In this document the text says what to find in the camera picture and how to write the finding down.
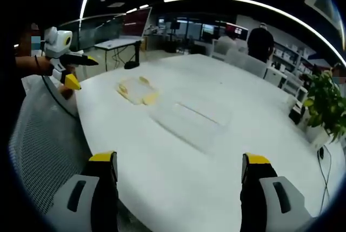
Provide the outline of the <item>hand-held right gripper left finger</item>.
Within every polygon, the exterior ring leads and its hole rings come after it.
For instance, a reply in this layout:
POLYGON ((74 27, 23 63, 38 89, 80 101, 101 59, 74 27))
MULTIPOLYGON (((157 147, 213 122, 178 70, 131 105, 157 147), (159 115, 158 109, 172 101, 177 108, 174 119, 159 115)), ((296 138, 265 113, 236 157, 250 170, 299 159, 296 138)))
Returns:
POLYGON ((93 155, 55 193, 47 220, 53 231, 118 231, 117 152, 93 155))

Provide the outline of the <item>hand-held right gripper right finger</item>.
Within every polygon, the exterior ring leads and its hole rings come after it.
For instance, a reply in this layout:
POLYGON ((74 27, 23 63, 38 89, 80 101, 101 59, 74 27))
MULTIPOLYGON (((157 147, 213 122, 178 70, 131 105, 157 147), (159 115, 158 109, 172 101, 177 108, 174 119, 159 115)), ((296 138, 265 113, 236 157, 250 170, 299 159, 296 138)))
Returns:
POLYGON ((311 215, 305 198, 261 155, 242 157, 240 231, 306 231, 311 215))

